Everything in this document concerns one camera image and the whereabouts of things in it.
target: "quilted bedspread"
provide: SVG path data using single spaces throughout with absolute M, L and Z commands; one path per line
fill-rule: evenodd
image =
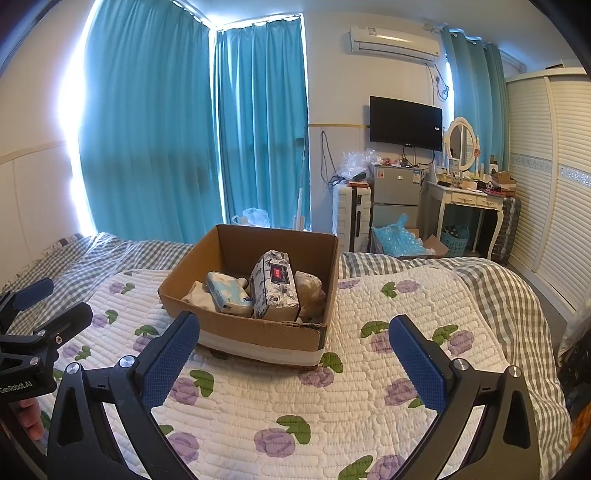
M 89 300 L 91 327 L 60 349 L 59 380 L 137 354 L 172 319 L 157 288 L 167 271 L 129 270 Z M 197 347 L 168 398 L 152 414 L 200 479 L 383 480 L 400 467 L 434 420 L 392 352 L 388 322 L 407 314 L 449 357 L 501 372 L 508 365 L 465 284 L 424 266 L 339 281 L 326 353 L 313 372 L 265 365 Z M 49 420 L 54 395 L 41 401 Z M 111 425 L 130 467 L 145 474 L 113 406 Z M 482 410 L 475 409 L 442 472 L 461 463 Z

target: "bolt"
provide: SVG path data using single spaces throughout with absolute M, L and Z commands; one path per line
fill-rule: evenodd
M 131 355 L 127 355 L 125 357 L 123 357 L 121 360 L 119 360 L 119 365 L 122 366 L 123 368 L 129 368 L 131 367 L 131 365 L 133 365 L 135 362 L 135 357 L 131 356 Z
M 515 378 L 519 378 L 521 376 L 521 368 L 516 367 L 515 365 L 511 365 L 509 367 L 509 375 Z
M 461 370 L 462 372 L 464 372 L 470 368 L 470 364 L 467 361 L 465 361 L 463 358 L 456 358 L 453 361 L 453 366 L 454 366 L 454 368 L 456 368 L 457 370 Z
M 80 369 L 80 364 L 78 362 L 72 362 L 70 365 L 66 367 L 66 373 L 75 374 Z

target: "finger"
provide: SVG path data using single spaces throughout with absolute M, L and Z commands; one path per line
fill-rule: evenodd
M 26 429 L 32 427 L 41 418 L 41 409 L 39 403 L 35 403 L 31 407 L 24 408 L 17 414 L 18 422 Z
M 25 400 L 19 400 L 18 406 L 21 408 L 32 407 L 35 403 L 37 403 L 36 398 L 26 398 Z
M 35 425 L 27 429 L 27 434 L 31 440 L 39 440 L 43 436 L 44 431 L 45 429 L 43 428 L 41 420 L 37 420 Z

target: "curtain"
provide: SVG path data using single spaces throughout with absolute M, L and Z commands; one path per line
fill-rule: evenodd
M 441 36 L 453 78 L 454 112 L 470 122 L 480 139 L 480 162 L 491 155 L 499 169 L 509 167 L 509 107 L 499 49 L 446 27 Z
M 301 21 L 279 20 L 217 34 L 219 154 L 229 218 L 256 207 L 271 226 L 291 228 L 303 179 L 310 222 L 310 172 L 302 168 L 307 97 Z
M 99 231 L 196 242 L 221 223 L 208 35 L 169 0 L 103 0 L 79 131 Z

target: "wall-mounted air conditioner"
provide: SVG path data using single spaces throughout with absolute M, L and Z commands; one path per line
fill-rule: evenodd
M 366 53 L 433 64 L 440 55 L 436 38 L 385 28 L 351 27 L 353 53 Z

